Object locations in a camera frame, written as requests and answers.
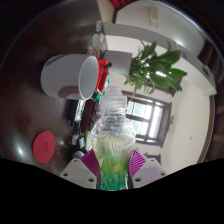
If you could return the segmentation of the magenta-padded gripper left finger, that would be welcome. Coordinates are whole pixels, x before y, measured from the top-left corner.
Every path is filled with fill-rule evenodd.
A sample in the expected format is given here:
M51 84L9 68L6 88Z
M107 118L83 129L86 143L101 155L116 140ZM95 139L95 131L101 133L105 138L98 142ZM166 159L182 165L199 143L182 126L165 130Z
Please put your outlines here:
M84 188L95 189L99 175L99 164L93 150L80 159L73 158L62 171L61 177Z

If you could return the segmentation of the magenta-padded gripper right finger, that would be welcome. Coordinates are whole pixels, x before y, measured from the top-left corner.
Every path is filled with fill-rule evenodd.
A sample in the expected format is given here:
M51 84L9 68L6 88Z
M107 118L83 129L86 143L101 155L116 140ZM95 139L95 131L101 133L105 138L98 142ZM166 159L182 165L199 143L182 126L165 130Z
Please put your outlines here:
M166 176L165 170L155 158L147 159L136 149L133 150L129 160L129 174L134 189Z

